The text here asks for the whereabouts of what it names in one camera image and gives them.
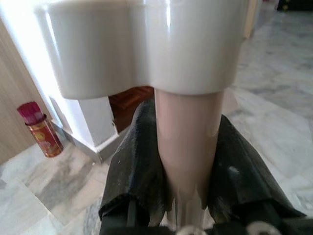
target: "wall baseboard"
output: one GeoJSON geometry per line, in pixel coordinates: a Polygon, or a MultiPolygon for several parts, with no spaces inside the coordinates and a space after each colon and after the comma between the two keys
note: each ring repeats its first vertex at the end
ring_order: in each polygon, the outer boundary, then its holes
{"type": "Polygon", "coordinates": [[[55,124],[53,120],[51,121],[51,124],[55,131],[57,131],[61,135],[64,135],[68,141],[78,147],[83,153],[88,155],[95,163],[98,164],[103,163],[116,151],[128,131],[128,128],[126,128],[124,131],[119,133],[119,135],[114,140],[109,141],[108,144],[105,144],[105,142],[102,143],[100,145],[102,147],[96,147],[97,151],[94,151],[93,149],[89,148],[88,146],[77,140],[70,132],[67,132],[66,130],[60,128],[57,124],[55,124]]]}

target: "wooden wall panel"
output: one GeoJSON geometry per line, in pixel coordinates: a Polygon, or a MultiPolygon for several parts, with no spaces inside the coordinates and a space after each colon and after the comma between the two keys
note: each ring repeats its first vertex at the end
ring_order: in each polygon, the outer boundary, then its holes
{"type": "Polygon", "coordinates": [[[15,45],[0,19],[0,164],[34,144],[16,108],[36,101],[50,114],[41,99],[15,45]]]}

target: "red bristles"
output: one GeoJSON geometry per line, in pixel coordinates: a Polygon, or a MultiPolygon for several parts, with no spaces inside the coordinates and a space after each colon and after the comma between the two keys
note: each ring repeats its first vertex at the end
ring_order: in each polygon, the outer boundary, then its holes
{"type": "Polygon", "coordinates": [[[35,125],[44,119],[44,115],[35,101],[22,104],[17,110],[24,118],[26,125],[35,125]]]}

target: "beige tube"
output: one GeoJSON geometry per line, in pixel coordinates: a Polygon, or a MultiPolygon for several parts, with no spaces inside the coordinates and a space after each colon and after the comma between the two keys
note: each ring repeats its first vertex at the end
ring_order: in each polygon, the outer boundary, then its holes
{"type": "Polygon", "coordinates": [[[177,95],[155,90],[155,98],[158,149],[178,207],[175,228],[199,226],[201,218],[198,222],[188,218],[199,217],[193,211],[199,213],[207,206],[223,92],[177,95]]]}

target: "red canister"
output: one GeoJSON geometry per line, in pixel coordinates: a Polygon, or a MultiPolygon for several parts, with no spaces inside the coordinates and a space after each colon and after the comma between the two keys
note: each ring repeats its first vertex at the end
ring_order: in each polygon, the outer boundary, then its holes
{"type": "Polygon", "coordinates": [[[46,115],[44,115],[43,121],[27,126],[46,157],[52,158],[62,152],[63,145],[46,115]]]}

